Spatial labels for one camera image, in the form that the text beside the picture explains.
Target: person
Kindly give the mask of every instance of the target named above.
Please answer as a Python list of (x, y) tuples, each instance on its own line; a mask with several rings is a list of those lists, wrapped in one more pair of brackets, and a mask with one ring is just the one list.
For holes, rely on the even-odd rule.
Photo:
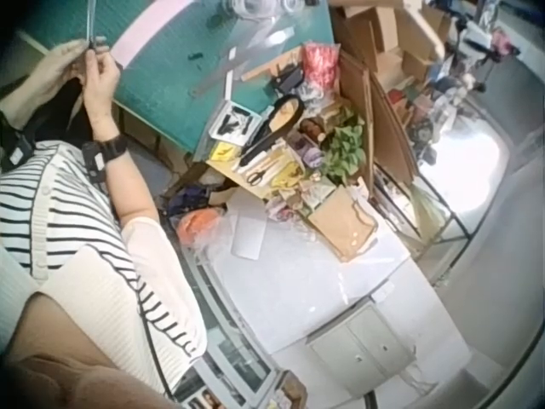
[[(75, 40), (0, 101), (3, 138), (49, 113), (32, 155), (0, 173), (0, 353), (32, 407), (174, 407), (163, 395), (206, 350), (195, 296), (112, 117), (119, 78), (106, 46)], [(107, 192), (89, 179), (91, 140)]]

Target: scissors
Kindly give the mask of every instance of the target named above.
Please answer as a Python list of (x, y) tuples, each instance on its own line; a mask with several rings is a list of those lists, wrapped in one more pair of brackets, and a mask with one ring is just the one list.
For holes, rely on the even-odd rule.
[(95, 14), (96, 0), (87, 0), (87, 44), (90, 49), (95, 48)]
[(256, 172), (251, 173), (246, 181), (249, 183), (250, 186), (257, 186), (265, 177), (265, 174), (274, 166), (276, 166), (280, 162), (280, 158), (273, 160), (270, 164), (265, 165), (261, 170), (258, 170)]

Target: striped shirt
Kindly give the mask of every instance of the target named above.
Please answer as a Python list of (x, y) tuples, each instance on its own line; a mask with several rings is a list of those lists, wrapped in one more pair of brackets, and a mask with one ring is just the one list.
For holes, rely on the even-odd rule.
[[(132, 375), (157, 389), (160, 384), (156, 369), (148, 357), (136, 365), (129, 362), (131, 358), (126, 351), (119, 352), (126, 345), (115, 345), (121, 338), (127, 338), (123, 343), (130, 343), (134, 336), (131, 332), (139, 334), (136, 337), (144, 336), (143, 325), (137, 324), (140, 316), (135, 297), (142, 302), (171, 388), (204, 353), (206, 331), (202, 315), (164, 231), (151, 219), (135, 219), (121, 230), (109, 198), (89, 182), (82, 154), (75, 147), (58, 141), (39, 142), (34, 156), (24, 165), (0, 175), (0, 244), (21, 265), (24, 274), (32, 276), (45, 289), (40, 287), (40, 291), (53, 298), (58, 294), (55, 301), (76, 323), (84, 331), (89, 326), (88, 336), (120, 369), (133, 372)], [(82, 254), (97, 255), (100, 260), (96, 265), (105, 266), (100, 268), (100, 274), (89, 275), (85, 289), (78, 288), (86, 280), (85, 272), (66, 275), (65, 271), (74, 260), (83, 260)], [(63, 277), (68, 285), (76, 275), (79, 281), (70, 283), (72, 290), (53, 283)], [(99, 276), (100, 288), (91, 297), (89, 288), (95, 285), (91, 281)], [(78, 304), (78, 291), (81, 291), (80, 300), (91, 297), (91, 303), (100, 303), (105, 310), (126, 310), (119, 319), (129, 321), (130, 325), (110, 321), (106, 324), (106, 318), (101, 323), (114, 325), (117, 331), (126, 325), (125, 333), (111, 339), (112, 329), (108, 337), (103, 336), (105, 328), (97, 328), (96, 318), (89, 316), (89, 307), (83, 311), (85, 306)], [(116, 300), (97, 295), (108, 291)], [(120, 300), (125, 300), (123, 306), (114, 305)], [(135, 350), (145, 343), (145, 338), (142, 339), (135, 340)]]

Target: orange object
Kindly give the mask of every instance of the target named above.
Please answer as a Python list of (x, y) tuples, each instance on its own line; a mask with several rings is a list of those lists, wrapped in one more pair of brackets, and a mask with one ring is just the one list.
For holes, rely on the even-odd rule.
[(180, 219), (176, 229), (180, 243), (192, 245), (195, 238), (202, 232), (212, 228), (219, 217), (221, 217), (221, 212), (217, 209), (201, 209), (187, 213)]

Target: white cabinet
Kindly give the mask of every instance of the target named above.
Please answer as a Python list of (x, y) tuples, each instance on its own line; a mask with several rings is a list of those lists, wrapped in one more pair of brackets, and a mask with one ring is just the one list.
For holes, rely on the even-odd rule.
[(353, 397), (376, 388), (415, 359), (372, 302), (357, 304), (311, 335), (307, 344)]

